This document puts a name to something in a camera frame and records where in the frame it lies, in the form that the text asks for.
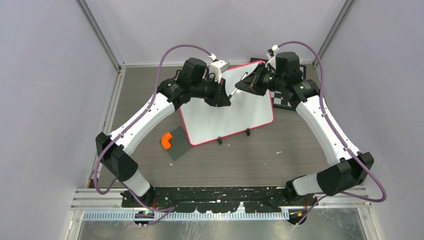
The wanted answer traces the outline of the white board with pink frame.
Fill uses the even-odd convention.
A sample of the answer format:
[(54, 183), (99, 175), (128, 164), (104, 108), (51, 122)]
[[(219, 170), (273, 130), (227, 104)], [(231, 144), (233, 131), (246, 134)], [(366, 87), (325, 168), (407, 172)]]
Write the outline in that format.
[(259, 128), (274, 121), (271, 95), (253, 95), (241, 90), (233, 92), (242, 76), (250, 74), (262, 60), (231, 67), (223, 73), (225, 90), (232, 94), (231, 106), (212, 107), (204, 100), (192, 98), (180, 107), (181, 118), (188, 141), (192, 146), (226, 138), (246, 130)]

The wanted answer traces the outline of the white marker pen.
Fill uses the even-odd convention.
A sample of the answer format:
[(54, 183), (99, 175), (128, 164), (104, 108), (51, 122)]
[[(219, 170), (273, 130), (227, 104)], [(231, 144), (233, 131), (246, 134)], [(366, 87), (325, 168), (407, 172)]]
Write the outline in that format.
[(233, 95), (237, 92), (237, 90), (239, 89), (240, 84), (243, 82), (243, 80), (248, 76), (248, 72), (245, 72), (242, 77), (240, 78), (240, 80), (234, 85), (234, 89), (232, 90), (232, 92), (228, 95), (228, 99), (230, 100)]

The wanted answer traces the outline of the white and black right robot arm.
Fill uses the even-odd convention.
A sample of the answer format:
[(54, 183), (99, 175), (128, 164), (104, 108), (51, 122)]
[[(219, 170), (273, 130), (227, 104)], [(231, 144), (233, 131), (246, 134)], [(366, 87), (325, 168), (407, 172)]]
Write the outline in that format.
[(336, 123), (329, 124), (333, 116), (320, 99), (320, 89), (313, 80), (303, 79), (300, 59), (294, 52), (281, 52), (267, 63), (259, 63), (235, 87), (257, 96), (268, 91), (281, 93), (305, 120), (324, 152), (327, 169), (286, 182), (288, 203), (299, 205), (306, 195), (315, 193), (334, 196), (364, 182), (368, 174), (362, 166), (370, 169), (373, 156), (352, 144)]

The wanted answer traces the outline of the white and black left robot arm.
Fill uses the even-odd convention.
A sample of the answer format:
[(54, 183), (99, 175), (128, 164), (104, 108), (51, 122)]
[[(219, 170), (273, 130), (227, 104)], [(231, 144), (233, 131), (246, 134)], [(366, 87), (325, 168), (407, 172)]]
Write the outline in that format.
[(127, 122), (109, 134), (101, 132), (96, 136), (96, 164), (102, 164), (128, 187), (141, 207), (148, 207), (154, 197), (149, 190), (151, 184), (131, 155), (150, 131), (193, 98), (204, 100), (211, 107), (229, 107), (231, 102), (222, 77), (229, 67), (224, 60), (207, 65), (198, 58), (189, 58), (174, 77), (158, 84), (147, 103)]

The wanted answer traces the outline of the black and white checkerboard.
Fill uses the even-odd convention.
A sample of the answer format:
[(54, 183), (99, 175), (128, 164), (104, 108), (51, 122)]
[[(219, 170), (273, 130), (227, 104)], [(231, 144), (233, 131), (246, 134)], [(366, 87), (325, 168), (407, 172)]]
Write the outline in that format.
[(306, 86), (307, 83), (308, 82), (303, 79), (303, 72), (302, 72), (301, 81), (299, 83), (294, 83), (292, 85), (294, 94), (284, 94), (279, 91), (277, 92), (281, 93), (282, 98), (285, 101), (287, 101), (292, 108), (296, 108), (300, 102), (305, 102), (307, 100), (307, 97), (309, 96), (307, 92), (311, 91), (311, 86), (310, 85)]

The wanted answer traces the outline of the orange curved pipe piece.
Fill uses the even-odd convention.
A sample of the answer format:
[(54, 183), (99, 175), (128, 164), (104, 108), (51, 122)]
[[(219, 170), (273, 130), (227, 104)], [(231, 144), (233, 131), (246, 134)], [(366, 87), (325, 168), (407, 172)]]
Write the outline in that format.
[(172, 139), (173, 139), (173, 135), (170, 132), (166, 132), (161, 137), (160, 143), (165, 150), (168, 150), (172, 147), (172, 143), (171, 143)]

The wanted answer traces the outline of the grey studded base plate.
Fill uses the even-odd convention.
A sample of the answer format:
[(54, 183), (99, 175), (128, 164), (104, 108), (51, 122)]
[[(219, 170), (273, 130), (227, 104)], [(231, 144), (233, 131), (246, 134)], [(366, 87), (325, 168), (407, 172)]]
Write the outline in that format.
[(170, 148), (167, 149), (167, 153), (172, 160), (176, 161), (187, 153), (193, 146), (190, 144), (188, 135), (182, 126), (170, 132), (171, 138), (169, 140)]

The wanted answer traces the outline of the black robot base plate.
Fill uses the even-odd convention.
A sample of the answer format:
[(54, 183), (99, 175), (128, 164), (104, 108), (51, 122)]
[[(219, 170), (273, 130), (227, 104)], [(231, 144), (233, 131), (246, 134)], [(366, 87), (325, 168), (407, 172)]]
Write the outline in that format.
[(128, 190), (121, 193), (124, 208), (146, 205), (175, 213), (234, 213), (243, 206), (246, 213), (276, 213), (281, 207), (305, 210), (317, 202), (313, 194), (291, 197), (284, 187), (224, 186), (224, 187), (151, 187), (135, 199)]

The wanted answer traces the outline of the aluminium frame rail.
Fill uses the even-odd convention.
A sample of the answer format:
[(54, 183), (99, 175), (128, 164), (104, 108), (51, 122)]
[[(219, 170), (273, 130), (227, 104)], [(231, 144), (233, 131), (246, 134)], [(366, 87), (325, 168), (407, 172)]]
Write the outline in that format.
[(254, 221), (289, 220), (302, 217), (306, 212), (302, 206), (279, 206), (276, 210), (249, 210), (246, 202), (227, 203), (224, 211), (215, 211), (217, 202), (210, 202), (207, 208), (198, 204), (187, 211), (175, 209), (173, 212), (154, 212), (139, 205), (123, 207), (122, 189), (100, 196), (93, 189), (79, 189), (71, 204), (71, 210), (81, 213), (84, 221)]

